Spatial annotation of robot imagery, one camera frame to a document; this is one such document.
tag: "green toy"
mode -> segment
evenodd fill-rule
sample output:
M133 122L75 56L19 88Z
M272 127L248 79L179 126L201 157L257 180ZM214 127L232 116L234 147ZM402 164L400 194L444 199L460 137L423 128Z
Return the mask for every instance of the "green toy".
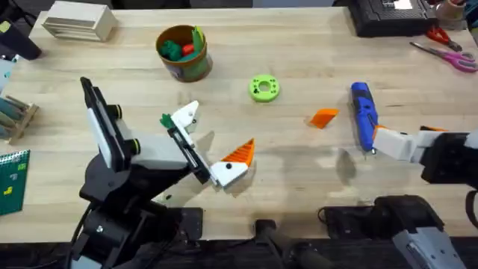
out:
M192 35L193 35L193 44L194 44L194 51L195 52L201 52L202 47L204 47L204 43L202 42L202 32L198 31L198 28L195 27L194 30L192 30Z
M170 61L178 61L182 57L182 47L172 40L164 41L159 54Z
M260 86L265 86L267 90L261 90ZM279 95L279 91L279 83L271 75L257 75L249 83L249 93L256 102L270 102Z
M21 211L30 150L0 156L0 215Z
M163 114L159 122L166 128L171 129L174 127L174 122L171 120L171 114Z

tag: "wooden tabletop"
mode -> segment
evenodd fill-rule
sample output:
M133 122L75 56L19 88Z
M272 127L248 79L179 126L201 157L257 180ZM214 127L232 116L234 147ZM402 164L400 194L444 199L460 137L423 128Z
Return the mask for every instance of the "wooden tabletop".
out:
M476 235L465 214L465 185L429 185L422 167L356 145L350 85L366 81L380 123L415 133L420 125L455 131L478 127L478 76L459 72L409 45L425 37L358 38L341 7L241 10L114 11L119 27L106 43L55 39L40 25L32 40L41 59L20 61L5 92L40 106L25 136L2 152L31 149L23 211L0 217L0 242L68 241L87 201L78 196L88 161L98 152L79 78L121 104L132 129L166 134L159 123L198 100L193 138L210 161L255 138L245 178L228 190L189 176L165 192L169 206L205 210L203 238L250 238L258 218L275 219L292 236L326 237L317 220L325 205L370 204L390 194L425 198L450 235ZM156 37L177 24L200 25L214 61L201 81L177 82L155 51ZM450 33L477 54L467 31ZM281 85L271 103L256 103L247 86L271 74ZM305 124L320 108L339 108L323 130Z

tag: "white box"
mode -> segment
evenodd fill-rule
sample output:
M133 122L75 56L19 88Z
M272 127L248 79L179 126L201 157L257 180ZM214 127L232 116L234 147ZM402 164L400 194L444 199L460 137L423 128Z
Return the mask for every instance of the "white box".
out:
M55 1L43 27L57 38L106 41L118 23L105 4Z

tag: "white plastic piece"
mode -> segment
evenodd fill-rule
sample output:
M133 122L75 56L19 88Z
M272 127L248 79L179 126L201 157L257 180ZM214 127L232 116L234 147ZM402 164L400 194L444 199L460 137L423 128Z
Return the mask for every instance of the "white plastic piece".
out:
M465 146L472 149L478 149L478 130L472 131L466 137Z
M213 183L225 188L245 174L248 169L245 163L218 161L211 166L211 172L215 178Z
M416 146L411 135L378 128L373 140L373 147L394 159L410 161Z
M431 147L435 139L443 132L437 131L419 131L416 137L417 146L422 148Z
M192 101L191 103L174 112L171 117L175 121L176 125L182 126L183 128L187 129L188 133L191 133L197 126L197 120L199 118L199 113L197 111L198 107L199 102Z
M199 113L197 113L198 107L199 102L192 101L191 103L178 109L171 116L171 120L174 122L179 132L181 132L182 136L191 147L194 147L194 142L188 134L194 132L196 129L199 117Z
M102 152L103 159L105 160L106 166L111 168L111 149L106 142L105 137L103 136L102 129L96 119L93 109L88 108L87 110L88 123L90 124L90 129L93 131L93 136L98 144L99 150Z
M131 158L132 164L148 169L175 170L187 166L187 160L178 145L166 135L144 134L128 128L124 120L117 120L117 126L124 140L138 139L141 152Z
M55 1L42 25L57 38L104 42L117 23L106 4Z

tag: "green notebook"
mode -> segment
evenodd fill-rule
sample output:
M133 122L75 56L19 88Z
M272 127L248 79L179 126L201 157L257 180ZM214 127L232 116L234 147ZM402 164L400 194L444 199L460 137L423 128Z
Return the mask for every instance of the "green notebook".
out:
M0 215L21 211L30 150L0 156Z

